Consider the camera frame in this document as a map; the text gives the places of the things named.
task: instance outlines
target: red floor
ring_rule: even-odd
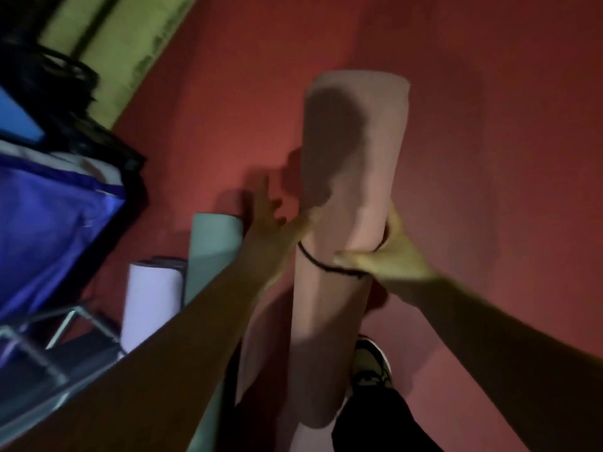
[[[186,256],[192,214],[241,213],[240,191],[263,170],[293,215],[298,171],[288,156],[300,144],[305,87],[323,70],[372,68],[412,83],[393,197],[428,258],[603,356],[602,8],[201,0],[117,126],[149,158],[151,206],[97,276],[99,306],[121,319],[128,263]],[[416,311],[390,298],[363,327],[442,448],[523,450]],[[263,360],[254,364],[253,374]]]

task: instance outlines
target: person's left hand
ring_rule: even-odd
[[[281,199],[269,199],[268,178],[264,178],[255,194],[252,226],[235,261],[245,276],[261,283],[263,288],[279,279],[291,250],[310,231],[320,214],[319,208],[312,208],[287,223],[286,218],[274,217],[282,204]]]

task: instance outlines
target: shoe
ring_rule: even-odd
[[[351,365],[351,389],[358,387],[381,386],[392,388],[391,366],[385,353],[375,342],[363,335],[356,341],[354,363]]]

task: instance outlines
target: black pants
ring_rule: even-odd
[[[355,389],[337,418],[332,438],[335,452],[442,450],[414,421],[404,398],[380,386]]]

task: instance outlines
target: black strap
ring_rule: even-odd
[[[304,254],[304,256],[308,260],[310,260],[314,266],[316,266],[317,268],[320,268],[324,272],[335,273],[335,274],[343,274],[345,276],[357,277],[358,279],[362,279],[363,276],[365,276],[366,274],[368,274],[366,271],[361,271],[359,269],[346,269],[346,268],[340,268],[339,266],[325,265],[321,261],[318,261],[316,258],[314,258],[313,256],[311,256],[308,253],[308,251],[306,250],[306,248],[303,246],[303,244],[301,243],[301,241],[299,241],[297,243],[297,246],[301,250],[302,254]]]

